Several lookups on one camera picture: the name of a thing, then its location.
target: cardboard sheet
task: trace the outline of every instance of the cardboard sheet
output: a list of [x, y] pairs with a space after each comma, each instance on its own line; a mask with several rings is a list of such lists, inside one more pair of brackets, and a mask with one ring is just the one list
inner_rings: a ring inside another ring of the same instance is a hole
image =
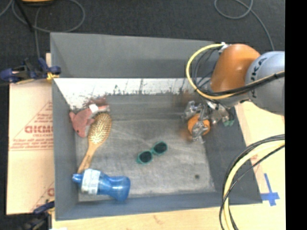
[[30, 213], [54, 199], [51, 85], [10, 85], [7, 214]]

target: blue clamp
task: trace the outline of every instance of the blue clamp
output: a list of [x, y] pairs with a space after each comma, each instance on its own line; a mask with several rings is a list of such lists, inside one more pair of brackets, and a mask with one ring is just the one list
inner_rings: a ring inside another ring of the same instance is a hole
[[58, 66], [49, 67], [43, 58], [38, 59], [40, 69], [36, 69], [26, 58], [21, 66], [16, 68], [8, 68], [0, 72], [0, 78], [3, 81], [17, 83], [26, 80], [48, 79], [59, 76], [61, 68]]

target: black floor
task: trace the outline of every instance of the black floor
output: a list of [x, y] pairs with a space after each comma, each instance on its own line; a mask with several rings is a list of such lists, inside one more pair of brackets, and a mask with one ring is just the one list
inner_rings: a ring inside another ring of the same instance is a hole
[[[10, 0], [0, 0], [0, 14]], [[86, 17], [77, 32], [107, 35], [136, 35], [167, 38], [202, 39], [216, 42], [245, 43], [260, 53], [272, 45], [253, 12], [265, 24], [275, 50], [285, 49], [285, 0], [253, 0], [252, 12], [240, 20], [222, 17], [214, 0], [77, 0]], [[241, 0], [249, 4], [250, 0]], [[218, 3], [223, 12], [239, 16], [247, 9], [230, 0]], [[36, 7], [23, 6], [34, 23]], [[82, 18], [81, 10], [67, 0], [58, 0], [41, 9], [37, 26], [68, 30]], [[38, 32], [40, 55], [50, 50], [48, 33]], [[34, 33], [16, 19], [11, 8], [0, 17], [0, 71], [13, 68], [26, 58], [36, 64]], [[16, 229], [29, 216], [5, 216], [7, 176], [7, 87], [0, 87], [0, 230]]]

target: yellow cable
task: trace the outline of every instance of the yellow cable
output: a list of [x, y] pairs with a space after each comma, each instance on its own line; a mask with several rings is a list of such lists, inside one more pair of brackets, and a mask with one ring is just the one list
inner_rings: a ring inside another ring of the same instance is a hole
[[[285, 145], [285, 141], [278, 141], [278, 145], [274, 144], [273, 146], [268, 147], [267, 145], [264, 146], [260, 145], [259, 147], [255, 148], [254, 150], [252, 150], [251, 152], [249, 152], [247, 155], [245, 155], [243, 158], [241, 158], [236, 165], [233, 167], [233, 169], [230, 171], [229, 176], [225, 182], [225, 186], [224, 186], [224, 191], [223, 191], [223, 197], [227, 194], [227, 191], [229, 190], [229, 188], [231, 187], [232, 184], [232, 180], [236, 174], [236, 172], [239, 170], [239, 168], [246, 163], [249, 159], [251, 159], [253, 156], [258, 155], [260, 152], [262, 151], [268, 151], [266, 154], [264, 154], [262, 157], [266, 156], [267, 154], [269, 154], [270, 152], [272, 152], [273, 150], [277, 149], [278, 147]], [[224, 208], [223, 208], [223, 213], [224, 213], [224, 218], [225, 218], [225, 222], [228, 226], [228, 229], [233, 230], [234, 228], [232, 227], [232, 223], [231, 223], [231, 218], [230, 218], [230, 213], [229, 213], [229, 201], [228, 199], [225, 200], [225, 204], [224, 204]]]
[[[220, 47], [220, 46], [223, 46], [224, 44], [212, 44], [212, 45], [208, 45], [206, 47], [203, 47], [201, 49], [199, 49], [198, 51], [196, 51], [192, 56], [191, 58], [188, 60], [188, 63], [187, 63], [187, 67], [186, 67], [186, 75], [187, 75], [187, 78], [188, 78], [188, 81], [189, 83], [191, 84], [191, 86], [193, 87], [193, 89], [195, 89], [195, 91], [200, 94], [202, 97], [205, 97], [207, 99], [211, 99], [211, 100], [221, 100], [221, 99], [225, 99], [227, 97], [230, 97], [230, 96], [233, 96], [234, 94], [236, 93], [231, 93], [231, 94], [224, 94], [224, 95], [220, 95], [220, 96], [215, 96], [215, 95], [208, 95], [208, 94], [205, 94], [203, 93], [201, 90], [199, 90], [197, 88], [197, 86], [193, 83], [193, 80], [191, 79], [191, 76], [190, 76], [190, 73], [189, 73], [189, 70], [190, 70], [190, 66], [191, 66], [191, 63], [192, 61], [195, 59], [195, 57], [197, 55], [199, 55], [201, 52], [207, 50], [207, 49], [210, 49], [210, 48], [214, 48], [214, 47]], [[259, 79], [259, 80], [256, 80], [250, 84], [247, 84], [246, 87], [250, 86], [251, 84], [254, 84], [254, 83], [257, 83], [259, 81], [262, 81], [262, 80], [265, 80], [265, 79], [268, 79], [268, 78], [271, 78], [272, 76], [274, 76], [275, 74], [272, 74], [270, 76], [267, 76], [265, 78], [262, 78], [262, 79]]]

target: gray bin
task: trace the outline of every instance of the gray bin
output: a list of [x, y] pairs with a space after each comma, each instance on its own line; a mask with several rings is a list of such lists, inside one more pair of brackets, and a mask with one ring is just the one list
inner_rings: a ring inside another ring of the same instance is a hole
[[[97, 78], [101, 81], [112, 79], [114, 84], [116, 79], [182, 81], [189, 57], [209, 44], [212, 42], [51, 34], [52, 65], [62, 68], [61, 78], [53, 82], [57, 220], [216, 207], [221, 204], [228, 165], [246, 146], [240, 125], [237, 118], [231, 127], [218, 123], [206, 135], [204, 144], [177, 139], [178, 131], [184, 127], [179, 114], [187, 100], [182, 102], [183, 97], [176, 91], [130, 95], [114, 92], [106, 97], [111, 107], [113, 131], [102, 148], [97, 150], [92, 166], [108, 175], [126, 175], [131, 179], [130, 196], [125, 202], [105, 196], [82, 195], [71, 181], [87, 144], [86, 139], [75, 134], [68, 116], [73, 108], [68, 95], [78, 95], [77, 83], [82, 86], [87, 82], [84, 79], [88, 78], [93, 78], [93, 82], [99, 82]], [[202, 74], [212, 70], [216, 59], [217, 55], [213, 55]], [[75, 85], [71, 84], [70, 89], [64, 88], [61, 83], [65, 81], [75, 82]], [[191, 97], [199, 98], [193, 92], [190, 92]], [[124, 142], [120, 141], [119, 134], [125, 135]], [[169, 151], [154, 158], [149, 165], [137, 164], [137, 153], [150, 148], [158, 139], [169, 144]], [[259, 202], [258, 186], [251, 171], [240, 186], [234, 188], [231, 203]]]

